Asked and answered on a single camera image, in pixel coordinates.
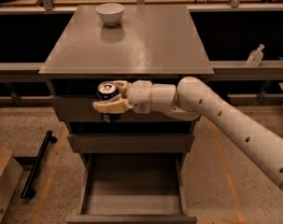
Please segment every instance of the floor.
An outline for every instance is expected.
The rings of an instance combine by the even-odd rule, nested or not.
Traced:
[[[239,106],[241,111],[283,137],[280,106]],[[36,196],[25,201],[25,171],[3,223],[65,223],[78,211],[83,164],[67,142],[67,130],[49,106],[0,105],[0,143],[14,156],[35,156],[47,130],[50,145],[35,183]],[[201,117],[182,176],[189,216],[202,224],[283,224],[283,192],[209,120]]]

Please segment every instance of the metal tabletop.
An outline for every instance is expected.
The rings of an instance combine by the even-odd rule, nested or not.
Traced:
[[[213,74],[186,6],[125,6],[107,27],[80,6],[40,74]]]

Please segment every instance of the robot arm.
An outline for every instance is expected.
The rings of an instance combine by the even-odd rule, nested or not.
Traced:
[[[283,190],[283,139],[227,104],[201,80],[184,77],[177,88],[142,80],[127,83],[125,89],[123,83],[119,86],[125,108],[113,110],[115,98],[111,102],[94,102],[93,107],[100,111],[104,106],[110,113],[123,113],[128,109],[144,114],[157,111],[183,120],[194,120],[202,114]]]

